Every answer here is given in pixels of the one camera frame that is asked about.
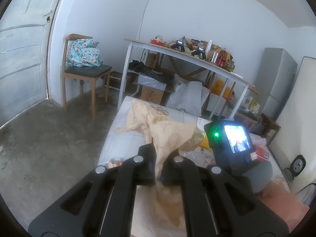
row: red bottle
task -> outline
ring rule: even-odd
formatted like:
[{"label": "red bottle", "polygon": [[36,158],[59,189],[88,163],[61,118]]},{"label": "red bottle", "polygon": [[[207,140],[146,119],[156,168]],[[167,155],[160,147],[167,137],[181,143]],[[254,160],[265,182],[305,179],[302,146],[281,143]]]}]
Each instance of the red bottle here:
[{"label": "red bottle", "polygon": [[222,68],[225,67],[226,58],[227,58],[227,52],[226,52],[226,48],[224,48],[224,50],[220,51],[218,58],[216,60],[216,64]]}]

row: camera screen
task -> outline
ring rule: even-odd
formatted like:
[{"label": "camera screen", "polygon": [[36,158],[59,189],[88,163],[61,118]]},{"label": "camera screen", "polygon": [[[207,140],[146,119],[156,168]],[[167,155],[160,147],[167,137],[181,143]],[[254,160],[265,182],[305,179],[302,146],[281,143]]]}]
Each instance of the camera screen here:
[{"label": "camera screen", "polygon": [[250,149],[250,144],[242,126],[224,126],[233,153]]}]

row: floral fabric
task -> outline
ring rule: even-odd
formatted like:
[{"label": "floral fabric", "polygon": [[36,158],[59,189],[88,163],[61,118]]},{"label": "floral fabric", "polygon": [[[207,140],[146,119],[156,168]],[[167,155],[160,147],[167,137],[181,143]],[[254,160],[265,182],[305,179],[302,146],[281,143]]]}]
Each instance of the floral fabric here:
[{"label": "floral fabric", "polygon": [[100,49],[97,49],[99,42],[93,39],[77,39],[68,48],[66,57],[67,67],[98,67],[103,63]]}]

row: small speaker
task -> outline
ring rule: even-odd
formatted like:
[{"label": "small speaker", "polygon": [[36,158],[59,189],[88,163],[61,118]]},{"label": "small speaker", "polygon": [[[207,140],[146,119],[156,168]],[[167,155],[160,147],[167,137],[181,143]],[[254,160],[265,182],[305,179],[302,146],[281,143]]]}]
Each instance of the small speaker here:
[{"label": "small speaker", "polygon": [[302,155],[298,155],[290,166],[290,171],[294,177],[297,177],[305,168],[306,159]]}]

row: red container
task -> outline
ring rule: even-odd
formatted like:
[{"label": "red container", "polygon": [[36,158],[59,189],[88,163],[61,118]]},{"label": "red container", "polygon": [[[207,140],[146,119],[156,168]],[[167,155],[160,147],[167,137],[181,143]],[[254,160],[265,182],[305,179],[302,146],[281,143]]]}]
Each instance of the red container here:
[{"label": "red container", "polygon": [[258,147],[257,145],[254,145],[256,148],[256,154],[257,154],[257,160],[262,162],[262,161],[267,161],[269,159],[269,152],[263,148]]},{"label": "red container", "polygon": [[226,48],[224,48],[224,50],[220,51],[218,58],[216,60],[216,64],[223,68],[226,63],[226,57],[227,57],[227,52],[226,52]]},{"label": "red container", "polygon": [[150,42],[151,42],[152,44],[155,44],[155,45],[165,46],[165,42],[160,42],[160,41],[157,41],[157,40],[154,40],[154,39],[151,39]]}]

